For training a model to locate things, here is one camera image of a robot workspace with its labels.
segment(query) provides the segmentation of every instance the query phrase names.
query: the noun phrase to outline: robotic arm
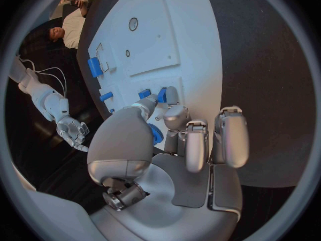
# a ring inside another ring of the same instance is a hole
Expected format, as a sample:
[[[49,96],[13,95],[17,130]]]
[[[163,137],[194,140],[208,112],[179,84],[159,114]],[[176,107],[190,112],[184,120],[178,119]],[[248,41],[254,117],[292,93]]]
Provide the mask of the robotic arm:
[[[26,69],[18,57],[15,58],[9,77],[18,83],[22,92],[31,96],[34,105],[47,120],[56,122],[59,136],[71,147],[88,151],[88,147],[82,143],[89,129],[84,122],[80,123],[69,115],[67,98],[49,85],[40,83],[36,72]]]

